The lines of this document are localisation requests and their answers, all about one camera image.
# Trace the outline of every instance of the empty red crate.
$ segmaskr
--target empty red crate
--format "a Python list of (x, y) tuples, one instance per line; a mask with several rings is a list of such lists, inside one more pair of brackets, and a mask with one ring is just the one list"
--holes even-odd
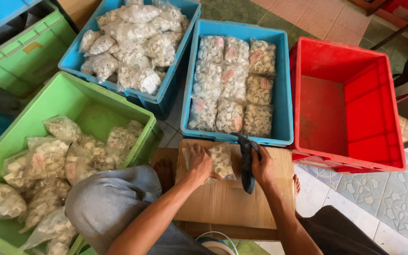
[(406, 170), (386, 54), (300, 37), (289, 55), (294, 162), (351, 173)]

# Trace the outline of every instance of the gray pants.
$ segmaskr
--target gray pants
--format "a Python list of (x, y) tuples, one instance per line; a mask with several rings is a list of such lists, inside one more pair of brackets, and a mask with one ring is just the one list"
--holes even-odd
[[(65, 202), (72, 225), (104, 255), (111, 243), (153, 201), (162, 195), (150, 166), (104, 171), (77, 183)], [(148, 255), (215, 255), (170, 223)]]

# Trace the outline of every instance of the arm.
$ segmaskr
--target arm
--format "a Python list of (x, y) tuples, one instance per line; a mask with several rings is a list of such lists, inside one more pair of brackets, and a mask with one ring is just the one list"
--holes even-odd
[(190, 171), (173, 188), (150, 204), (111, 244), (107, 255), (145, 255), (168, 227), (188, 197), (211, 175), (207, 149), (190, 147)]
[(252, 172), (267, 198), (284, 252), (286, 255), (322, 255), (319, 247), (317, 247), (303, 226), (298, 222), (290, 208), (287, 208), (278, 188), (273, 182), (274, 168), (272, 157), (266, 148), (259, 145), (258, 148), (262, 159), (259, 161), (258, 154), (252, 149)]

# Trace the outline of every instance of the white cable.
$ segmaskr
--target white cable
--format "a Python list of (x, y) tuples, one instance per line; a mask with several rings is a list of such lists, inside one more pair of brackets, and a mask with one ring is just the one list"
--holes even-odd
[(220, 235), (224, 235), (224, 237), (226, 237), (226, 238), (231, 242), (231, 244), (232, 244), (233, 247), (234, 247), (234, 251), (235, 251), (236, 255), (238, 255), (237, 248), (235, 247), (235, 245), (234, 245), (234, 243), (232, 242), (232, 240), (231, 240), (227, 235), (225, 235), (225, 234), (223, 234), (223, 233), (221, 233), (221, 232), (209, 231), (209, 232), (206, 232), (206, 233), (204, 233), (204, 234), (198, 236), (198, 238), (196, 238), (196, 240), (198, 240), (201, 236), (203, 236), (203, 235), (205, 235), (205, 234), (209, 234), (209, 233), (218, 233), (218, 234), (220, 234)]

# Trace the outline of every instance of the hand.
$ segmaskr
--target hand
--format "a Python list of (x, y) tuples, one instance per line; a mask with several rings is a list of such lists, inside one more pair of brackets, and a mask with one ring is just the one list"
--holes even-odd
[(197, 185), (203, 184), (212, 175), (213, 160), (207, 148), (195, 143), (189, 145), (191, 160), (189, 176), (196, 181)]
[(273, 159), (268, 153), (267, 149), (258, 144), (259, 153), (261, 154), (261, 161), (259, 161), (258, 153), (251, 149), (251, 155), (253, 156), (253, 163), (251, 165), (252, 173), (256, 181), (263, 186), (273, 182), (275, 177), (275, 169), (273, 168)]

